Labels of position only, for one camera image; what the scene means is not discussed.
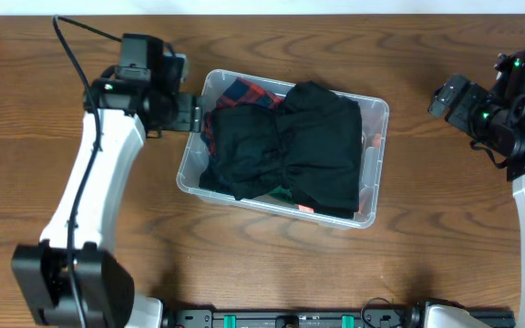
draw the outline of black cloth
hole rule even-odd
[[[315,212],[352,218],[358,210],[362,119],[356,102],[306,82],[276,111],[214,109],[211,123],[216,158],[201,188],[219,190],[214,174],[228,182],[236,200],[282,186]]]

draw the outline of green tape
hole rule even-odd
[[[236,328],[236,317],[233,315],[224,315],[224,328]]]
[[[342,316],[342,328],[354,328],[354,317],[352,315]]]

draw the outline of storage container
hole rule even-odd
[[[237,77],[272,91],[284,97],[293,83],[271,80],[263,77],[253,77],[225,70],[213,70],[206,77],[203,95],[204,112],[215,108],[216,99],[234,82]],[[341,219],[323,214],[299,210],[297,205],[289,205],[275,200],[270,196],[261,196],[253,200],[237,201],[233,196],[204,190],[199,187],[200,175],[208,167],[209,152],[197,133],[190,133],[186,145],[177,183],[181,190],[198,196],[200,199],[220,205],[234,205],[251,210],[261,210],[286,217],[309,220],[339,229],[364,229],[372,225],[376,218],[378,189],[382,174],[384,145],[386,144],[386,129],[388,125],[388,104],[378,98],[365,97],[334,91],[340,97],[348,97],[360,105],[362,112],[362,137],[364,151],[362,153],[360,184],[360,211],[353,219]]]

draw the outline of red and blue plaid shirt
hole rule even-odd
[[[252,104],[269,109],[277,109],[282,101],[283,99],[276,96],[273,92],[267,91],[242,77],[238,77],[218,100],[216,100],[216,108],[214,110]],[[202,136],[208,146],[210,154],[214,155],[216,148],[211,130],[211,112],[206,113],[204,118],[204,131]]]

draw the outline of wooden table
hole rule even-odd
[[[200,93],[223,68],[383,98],[390,106],[375,224],[339,231],[215,206],[175,183],[188,135],[146,143],[130,173],[116,256],[149,295],[218,308],[359,308],[434,296],[519,309],[520,239],[505,171],[427,113],[462,73],[489,87],[499,52],[525,47],[525,16],[80,17],[114,35],[169,40]],[[63,26],[90,80],[118,44]],[[0,17],[0,326],[31,326],[10,271],[56,210],[81,134],[82,86],[49,17]]]

